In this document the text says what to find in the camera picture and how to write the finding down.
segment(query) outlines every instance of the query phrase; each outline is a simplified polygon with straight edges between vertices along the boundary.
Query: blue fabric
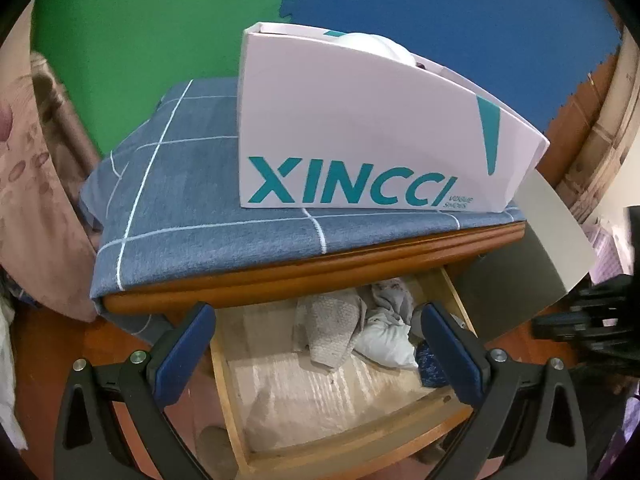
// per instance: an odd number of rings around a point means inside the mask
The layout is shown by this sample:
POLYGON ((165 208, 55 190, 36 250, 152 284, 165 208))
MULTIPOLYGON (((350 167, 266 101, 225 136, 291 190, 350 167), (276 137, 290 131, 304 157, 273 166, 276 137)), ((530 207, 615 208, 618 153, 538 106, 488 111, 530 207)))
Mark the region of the blue fabric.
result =
POLYGON ((283 0, 280 15, 391 38, 471 79, 541 132, 620 42, 604 0, 283 0))
POLYGON ((415 362, 418 363, 420 382, 425 388, 441 388, 449 384, 440 363, 426 341, 415 348, 415 362))
POLYGON ((92 298, 317 256, 324 252, 321 233, 326 252, 335 253, 524 220, 514 205, 488 214, 241 208, 236 85, 236 78, 212 78, 174 86, 90 175, 81 198, 104 227, 92 298))

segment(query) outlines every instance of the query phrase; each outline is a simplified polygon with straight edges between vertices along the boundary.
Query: white cloth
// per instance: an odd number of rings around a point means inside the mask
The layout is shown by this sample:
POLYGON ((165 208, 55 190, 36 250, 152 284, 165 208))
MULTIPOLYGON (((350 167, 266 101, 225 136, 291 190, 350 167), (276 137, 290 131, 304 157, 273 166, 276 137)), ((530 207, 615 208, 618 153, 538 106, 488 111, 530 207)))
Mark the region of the white cloth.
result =
POLYGON ((401 278, 371 285, 377 307, 367 319, 354 350, 388 368, 417 368, 415 348, 409 343, 414 298, 401 278))
POLYGON ((388 368, 417 368, 415 348, 409 343, 409 329, 386 308, 373 309, 354 350, 388 368))
POLYGON ((24 433, 14 415, 14 355, 9 339, 9 325, 13 320, 14 310, 0 289, 0 424, 16 449, 27 449, 24 433))

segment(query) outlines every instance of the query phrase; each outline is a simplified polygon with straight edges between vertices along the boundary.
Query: fabric pile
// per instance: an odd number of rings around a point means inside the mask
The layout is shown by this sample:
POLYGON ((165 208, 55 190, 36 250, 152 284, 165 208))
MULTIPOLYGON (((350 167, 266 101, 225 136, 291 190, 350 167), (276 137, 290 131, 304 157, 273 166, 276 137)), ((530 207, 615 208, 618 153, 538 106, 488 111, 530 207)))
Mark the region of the fabric pile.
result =
MULTIPOLYGON (((415 307, 401 278, 359 290, 300 298, 293 328, 294 350, 308 348, 313 362, 331 370, 339 368, 355 350, 387 368, 419 368, 423 386, 444 386, 446 379, 424 341, 418 345, 416 361, 416 347, 409 341, 415 307)), ((413 332, 422 338, 422 332, 413 332)))

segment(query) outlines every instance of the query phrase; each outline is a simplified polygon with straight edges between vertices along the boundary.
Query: blue clamp pad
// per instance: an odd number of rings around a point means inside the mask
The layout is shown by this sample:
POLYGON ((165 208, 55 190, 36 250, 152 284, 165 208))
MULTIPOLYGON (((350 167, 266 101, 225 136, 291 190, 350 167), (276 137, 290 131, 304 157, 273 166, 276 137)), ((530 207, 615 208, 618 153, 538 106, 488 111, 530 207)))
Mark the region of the blue clamp pad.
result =
MULTIPOLYGON (((460 402, 478 408, 482 404, 488 383, 490 373, 488 362, 482 357, 480 361, 486 363, 486 369, 479 366, 478 356, 472 357, 456 335, 457 331, 463 329, 457 325, 452 326, 455 321, 441 305, 438 308, 433 303, 426 305, 422 311, 420 322, 422 334, 460 402)), ((473 348, 472 351, 478 354, 478 348, 473 348)))
POLYGON ((198 303, 178 328, 165 333, 151 349, 147 381, 159 407, 175 404, 216 329, 216 311, 198 303))

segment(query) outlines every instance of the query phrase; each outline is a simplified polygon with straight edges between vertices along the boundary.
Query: green wall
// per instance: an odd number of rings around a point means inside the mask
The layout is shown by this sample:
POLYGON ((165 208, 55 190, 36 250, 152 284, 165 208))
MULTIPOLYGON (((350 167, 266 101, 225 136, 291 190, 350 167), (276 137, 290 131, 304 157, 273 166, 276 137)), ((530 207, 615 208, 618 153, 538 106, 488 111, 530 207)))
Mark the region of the green wall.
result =
POLYGON ((34 48, 102 153, 174 83, 238 74, 242 30, 280 22, 280 0, 36 0, 34 48))

